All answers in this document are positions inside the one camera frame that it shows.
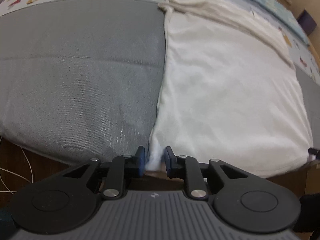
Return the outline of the purple box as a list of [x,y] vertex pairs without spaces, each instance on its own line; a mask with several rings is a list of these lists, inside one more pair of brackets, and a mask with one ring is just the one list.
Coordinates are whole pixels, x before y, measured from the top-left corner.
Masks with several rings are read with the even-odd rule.
[[317,23],[306,10],[303,10],[302,13],[298,16],[297,22],[307,36],[309,36],[317,27]]

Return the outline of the light blue patterned sheet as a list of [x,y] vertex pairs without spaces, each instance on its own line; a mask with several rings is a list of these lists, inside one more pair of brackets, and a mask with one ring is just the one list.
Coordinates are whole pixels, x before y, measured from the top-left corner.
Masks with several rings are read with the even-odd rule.
[[276,0],[252,0],[262,8],[271,13],[275,18],[285,24],[307,47],[310,46],[309,39],[299,25],[291,11],[287,10]]

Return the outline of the white t-shirt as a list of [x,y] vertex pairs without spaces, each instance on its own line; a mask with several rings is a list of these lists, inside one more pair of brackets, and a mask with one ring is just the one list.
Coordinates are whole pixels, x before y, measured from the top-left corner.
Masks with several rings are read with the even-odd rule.
[[268,178],[305,165],[312,131],[281,32],[227,0],[163,0],[166,56],[146,168],[164,149]]

